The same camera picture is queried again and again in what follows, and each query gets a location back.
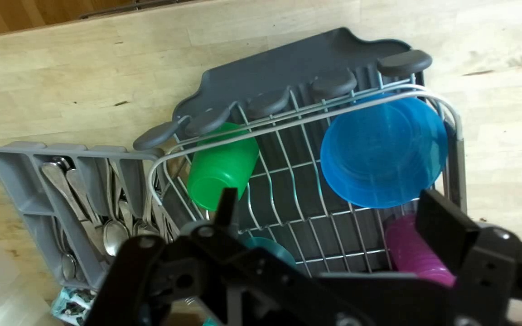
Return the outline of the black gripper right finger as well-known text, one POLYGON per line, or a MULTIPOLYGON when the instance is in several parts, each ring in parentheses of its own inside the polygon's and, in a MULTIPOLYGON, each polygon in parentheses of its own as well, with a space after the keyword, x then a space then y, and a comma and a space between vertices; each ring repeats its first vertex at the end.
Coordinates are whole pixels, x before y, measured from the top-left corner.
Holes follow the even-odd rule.
POLYGON ((422 190, 415 230, 455 276, 445 292, 451 326, 509 326, 509 301, 522 301, 522 239, 480 227, 440 192, 422 190))

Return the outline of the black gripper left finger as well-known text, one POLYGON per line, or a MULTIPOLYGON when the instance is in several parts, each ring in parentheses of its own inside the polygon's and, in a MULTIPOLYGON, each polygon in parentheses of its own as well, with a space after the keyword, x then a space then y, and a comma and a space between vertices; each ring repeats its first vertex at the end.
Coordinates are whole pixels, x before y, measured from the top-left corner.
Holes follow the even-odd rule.
POLYGON ((83 326, 161 326, 183 299, 197 299, 219 324, 230 324, 224 265, 246 252, 228 232, 235 198, 235 189, 224 189, 213 221, 188 227, 172 243, 157 236, 128 239, 83 326))

